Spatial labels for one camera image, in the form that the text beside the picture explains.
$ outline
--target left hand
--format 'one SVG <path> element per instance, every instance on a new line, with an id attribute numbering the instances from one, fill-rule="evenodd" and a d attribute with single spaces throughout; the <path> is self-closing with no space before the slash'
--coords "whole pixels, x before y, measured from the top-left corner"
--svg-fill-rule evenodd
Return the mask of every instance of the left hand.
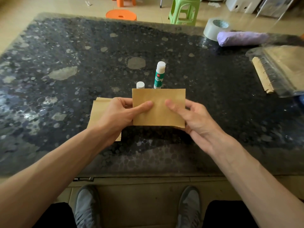
<path id="1" fill-rule="evenodd" d="M 107 129 L 107 145 L 111 145 L 118 138 L 126 126 L 133 125 L 133 118 L 153 107 L 152 101 L 146 101 L 133 108 L 131 98 L 113 98 L 96 126 Z"/>

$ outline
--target forearm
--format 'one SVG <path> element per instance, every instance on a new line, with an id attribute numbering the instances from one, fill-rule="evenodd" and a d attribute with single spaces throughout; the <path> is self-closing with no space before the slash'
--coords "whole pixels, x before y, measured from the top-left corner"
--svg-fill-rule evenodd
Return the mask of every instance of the forearm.
<path id="1" fill-rule="evenodd" d="M 234 138 L 225 135 L 224 147 L 213 160 L 239 193 L 260 227 L 303 227 L 304 203 L 280 184 Z"/>
<path id="2" fill-rule="evenodd" d="M 32 227 L 104 148 L 105 130 L 84 130 L 0 185 L 0 227 Z"/>

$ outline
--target green glue stick label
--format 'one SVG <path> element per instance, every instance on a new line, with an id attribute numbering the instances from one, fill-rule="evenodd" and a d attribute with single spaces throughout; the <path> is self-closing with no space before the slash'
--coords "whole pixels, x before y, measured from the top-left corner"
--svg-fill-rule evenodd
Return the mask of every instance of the green glue stick label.
<path id="1" fill-rule="evenodd" d="M 164 79 L 165 73 L 155 73 L 155 81 L 154 81 L 154 89 L 159 89 L 163 85 L 163 79 Z"/>

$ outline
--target clear plastic bag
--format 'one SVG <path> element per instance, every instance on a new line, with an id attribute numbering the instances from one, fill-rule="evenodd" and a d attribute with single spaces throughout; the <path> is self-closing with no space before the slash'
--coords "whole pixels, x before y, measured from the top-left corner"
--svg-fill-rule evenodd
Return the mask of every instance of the clear plastic bag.
<path id="1" fill-rule="evenodd" d="M 304 47 L 267 46 L 250 49 L 250 61 L 258 57 L 265 72 L 280 97 L 304 94 Z"/>

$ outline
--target white box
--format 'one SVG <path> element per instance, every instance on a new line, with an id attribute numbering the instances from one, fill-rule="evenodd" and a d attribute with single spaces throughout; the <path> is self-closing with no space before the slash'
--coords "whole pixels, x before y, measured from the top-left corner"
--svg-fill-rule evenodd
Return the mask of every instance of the white box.
<path id="1" fill-rule="evenodd" d="M 261 0 L 226 0 L 226 6 L 230 11 L 252 14 Z"/>

